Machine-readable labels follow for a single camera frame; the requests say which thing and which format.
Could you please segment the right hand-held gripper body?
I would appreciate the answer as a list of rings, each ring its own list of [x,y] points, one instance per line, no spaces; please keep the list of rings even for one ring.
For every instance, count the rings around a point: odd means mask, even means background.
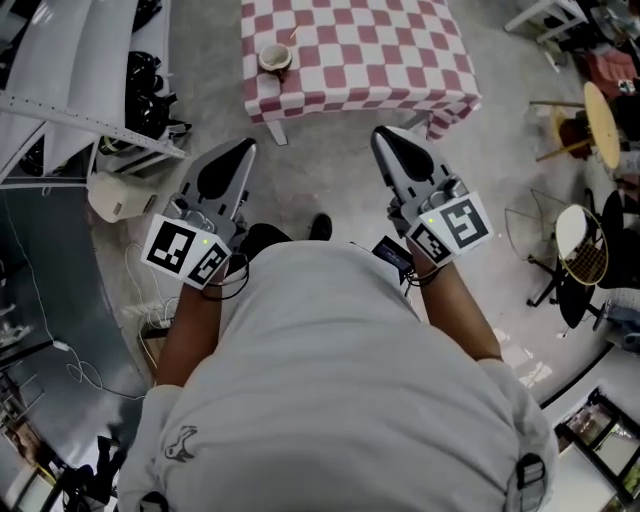
[[[434,265],[449,264],[494,234],[479,195],[458,177],[444,179],[422,198],[394,198],[390,213],[404,222],[401,236]]]

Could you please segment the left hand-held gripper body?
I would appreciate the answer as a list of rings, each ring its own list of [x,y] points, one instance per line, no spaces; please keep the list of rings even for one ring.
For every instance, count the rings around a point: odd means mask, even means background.
[[[171,197],[152,219],[141,262],[196,289],[216,286],[215,276],[239,253],[247,234],[240,213],[245,200],[199,203]]]

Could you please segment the cream ceramic cup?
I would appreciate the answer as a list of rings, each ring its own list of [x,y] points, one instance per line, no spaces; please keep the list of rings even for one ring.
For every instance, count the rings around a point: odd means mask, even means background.
[[[278,78],[282,78],[291,66],[291,50],[282,44],[273,44],[263,48],[258,54],[259,67]]]

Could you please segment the person's right forearm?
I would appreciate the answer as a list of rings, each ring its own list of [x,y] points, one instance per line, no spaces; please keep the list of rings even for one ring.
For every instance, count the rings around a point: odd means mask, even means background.
[[[453,263],[436,268],[421,251],[408,245],[429,322],[476,361],[501,360],[494,332]]]

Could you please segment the black waist device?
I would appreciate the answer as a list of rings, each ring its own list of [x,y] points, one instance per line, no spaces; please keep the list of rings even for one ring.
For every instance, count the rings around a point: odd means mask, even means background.
[[[388,236],[381,239],[372,254],[396,268],[401,284],[414,272],[412,255]]]

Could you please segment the black helmet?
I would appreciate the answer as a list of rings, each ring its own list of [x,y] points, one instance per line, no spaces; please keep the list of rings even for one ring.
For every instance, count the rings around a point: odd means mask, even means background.
[[[178,101],[174,92],[158,96],[154,92],[137,91],[125,98],[125,126],[145,137],[160,140],[183,137],[192,124],[171,117],[171,106]]]
[[[127,61],[127,86],[132,89],[151,89],[156,83],[156,71],[161,60],[147,52],[130,51]]]
[[[162,0],[138,0],[132,32],[135,33],[149,23],[162,10]]]

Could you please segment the person's black shoe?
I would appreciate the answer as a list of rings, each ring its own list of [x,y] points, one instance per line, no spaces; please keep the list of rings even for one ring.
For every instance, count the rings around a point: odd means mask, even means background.
[[[311,241],[329,241],[333,234],[333,223],[326,213],[317,214],[311,224],[308,239]]]

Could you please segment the table with checkered cloth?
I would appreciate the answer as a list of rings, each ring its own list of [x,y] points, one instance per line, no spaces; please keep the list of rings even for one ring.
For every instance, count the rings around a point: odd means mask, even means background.
[[[282,78],[259,52],[298,26]],[[400,109],[439,139],[480,106],[471,58],[447,0],[241,0],[245,110],[277,145],[282,121],[314,113]]]

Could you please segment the dark grey curved desk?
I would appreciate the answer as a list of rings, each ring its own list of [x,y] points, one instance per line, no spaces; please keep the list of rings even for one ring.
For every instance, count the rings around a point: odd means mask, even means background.
[[[85,195],[58,189],[0,192],[0,259],[19,269],[0,289],[22,348],[50,339],[12,371],[28,379],[29,424],[67,464],[97,461],[97,438],[133,439],[147,384],[113,316],[98,268]]]

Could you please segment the black office chair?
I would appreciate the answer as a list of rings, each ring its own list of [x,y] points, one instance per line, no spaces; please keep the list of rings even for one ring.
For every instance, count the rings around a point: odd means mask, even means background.
[[[538,266],[551,276],[547,287],[537,298],[528,299],[527,306],[537,308],[543,301],[549,300],[559,306],[562,318],[571,329],[576,328],[587,313],[595,317],[595,327],[604,319],[622,325],[621,320],[611,317],[610,306],[604,304],[596,307],[592,304],[592,298],[597,289],[640,291],[640,232],[625,225],[624,204],[619,192],[614,191],[607,197],[601,212],[595,209],[591,190],[585,191],[585,198],[588,203],[579,205],[598,218],[608,244],[609,263],[604,278],[595,286],[585,286],[568,274],[557,255],[554,223],[551,241],[555,249],[555,266],[551,268],[532,255],[527,257],[528,263]]]

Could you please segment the white metal shelf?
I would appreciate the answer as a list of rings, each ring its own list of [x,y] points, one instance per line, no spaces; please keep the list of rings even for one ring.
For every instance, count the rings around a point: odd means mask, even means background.
[[[139,0],[40,0],[0,84],[0,190],[83,187],[102,138],[140,149],[132,170],[186,153],[167,136],[125,126],[128,55],[147,52],[169,76],[172,0],[139,30]]]

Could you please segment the yellow round table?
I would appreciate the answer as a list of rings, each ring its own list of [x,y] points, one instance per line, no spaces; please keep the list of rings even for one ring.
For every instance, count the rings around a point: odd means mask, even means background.
[[[593,82],[583,87],[585,112],[591,137],[604,163],[616,169],[620,162],[619,132],[607,99]]]

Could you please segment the white table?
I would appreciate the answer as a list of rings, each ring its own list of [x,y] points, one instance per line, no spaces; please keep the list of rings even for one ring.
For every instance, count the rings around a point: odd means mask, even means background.
[[[557,27],[547,29],[536,38],[537,42],[543,42],[554,38],[575,28],[581,24],[588,23],[588,17],[582,10],[577,0],[528,0],[530,5],[517,16],[512,18],[503,26],[507,33],[513,32],[526,22],[530,22],[536,17],[546,15],[552,17],[560,24]]]

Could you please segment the person's white shirt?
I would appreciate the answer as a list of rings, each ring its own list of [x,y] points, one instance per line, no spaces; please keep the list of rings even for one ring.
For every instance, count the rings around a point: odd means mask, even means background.
[[[120,512],[521,512],[516,465],[558,447],[503,359],[476,361],[368,251],[270,246],[222,306],[214,353],[144,399]]]

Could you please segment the black framed window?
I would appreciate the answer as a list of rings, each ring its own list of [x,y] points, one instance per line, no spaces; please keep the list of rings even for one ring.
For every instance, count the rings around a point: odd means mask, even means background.
[[[575,448],[613,489],[602,512],[640,512],[640,423],[594,389],[554,427],[559,448]]]

